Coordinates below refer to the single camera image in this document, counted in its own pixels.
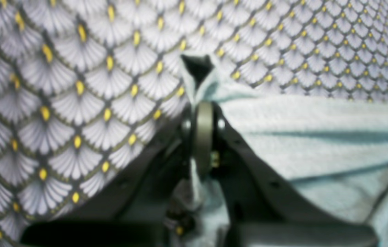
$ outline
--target terrycloth towel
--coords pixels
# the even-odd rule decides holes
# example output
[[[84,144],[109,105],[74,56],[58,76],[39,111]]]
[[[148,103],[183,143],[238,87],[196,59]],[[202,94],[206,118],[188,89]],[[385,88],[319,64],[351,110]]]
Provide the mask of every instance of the terrycloth towel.
[[[302,195],[343,220],[372,225],[388,247],[388,104],[266,97],[209,58],[213,68],[197,90],[181,66],[191,103],[219,103],[254,152]]]

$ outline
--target metal ring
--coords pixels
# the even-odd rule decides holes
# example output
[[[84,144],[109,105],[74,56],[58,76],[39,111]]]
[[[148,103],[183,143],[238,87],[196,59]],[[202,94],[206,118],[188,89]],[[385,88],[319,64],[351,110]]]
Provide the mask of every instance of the metal ring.
[[[204,178],[211,169],[211,151],[213,147],[214,110],[210,102],[197,105],[194,133],[194,159],[200,178]]]

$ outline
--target hole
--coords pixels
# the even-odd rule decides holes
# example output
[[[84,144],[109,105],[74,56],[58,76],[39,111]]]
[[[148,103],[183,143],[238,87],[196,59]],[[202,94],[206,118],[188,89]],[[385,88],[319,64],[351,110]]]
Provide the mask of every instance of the hole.
[[[125,189],[128,187],[128,180],[120,180],[117,182],[117,185],[121,188],[121,189]]]
[[[274,189],[278,189],[278,188],[280,187],[279,182],[278,182],[278,181],[274,181],[274,180],[270,181],[270,182],[269,182],[269,185],[270,185],[272,188],[274,188]]]
[[[181,55],[181,58],[185,64],[186,70],[194,77],[196,89],[198,89],[203,80],[214,68],[211,59],[209,56],[188,57],[186,55]]]
[[[235,218],[238,220],[243,220],[243,208],[241,207],[241,204],[239,202],[235,202],[233,204],[233,212],[235,214]]]

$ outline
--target patterned fabric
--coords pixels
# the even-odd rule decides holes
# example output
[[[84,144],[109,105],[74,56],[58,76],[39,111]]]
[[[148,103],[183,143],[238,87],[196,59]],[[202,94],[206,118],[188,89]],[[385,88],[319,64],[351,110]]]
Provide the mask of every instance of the patterned fabric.
[[[181,111],[186,49],[266,94],[388,102],[388,0],[0,0],[0,246]]]

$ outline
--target folded cloth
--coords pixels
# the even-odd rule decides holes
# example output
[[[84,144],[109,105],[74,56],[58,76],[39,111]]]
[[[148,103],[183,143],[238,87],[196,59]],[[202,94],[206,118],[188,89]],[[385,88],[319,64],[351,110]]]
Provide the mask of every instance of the folded cloth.
[[[213,65],[198,86],[181,59],[191,104],[217,102],[254,153],[302,195],[343,220],[372,225],[388,246],[388,104],[266,97],[231,80],[213,55],[184,55]]]

